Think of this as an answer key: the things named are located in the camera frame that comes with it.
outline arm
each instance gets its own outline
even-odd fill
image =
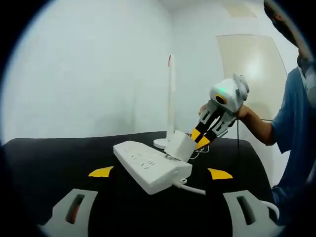
[[[271,146],[275,143],[271,123],[263,122],[250,108],[242,105],[237,117],[259,141],[267,146]]]

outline white lamp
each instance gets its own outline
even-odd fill
[[[168,119],[167,119],[167,136],[166,138],[160,138],[154,140],[154,146],[160,149],[165,149],[171,136],[174,133],[174,93],[176,90],[175,84],[175,63],[174,55],[169,56],[169,93],[168,93]]]

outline power outlet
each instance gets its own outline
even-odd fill
[[[191,164],[166,158],[165,153],[142,143],[126,141],[115,145],[113,150],[121,164],[148,194],[160,192],[191,174]]]

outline hand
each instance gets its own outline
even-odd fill
[[[242,105],[239,111],[237,112],[237,119],[243,119],[249,111],[249,108],[245,105]]]
[[[202,114],[203,110],[206,109],[206,105],[207,105],[207,104],[202,105],[202,107],[200,108],[200,110],[199,110],[199,112],[198,112],[198,115],[201,115],[201,114]]]

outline ceiling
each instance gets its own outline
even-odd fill
[[[185,8],[193,4],[197,4],[207,0],[158,0],[169,11]]]

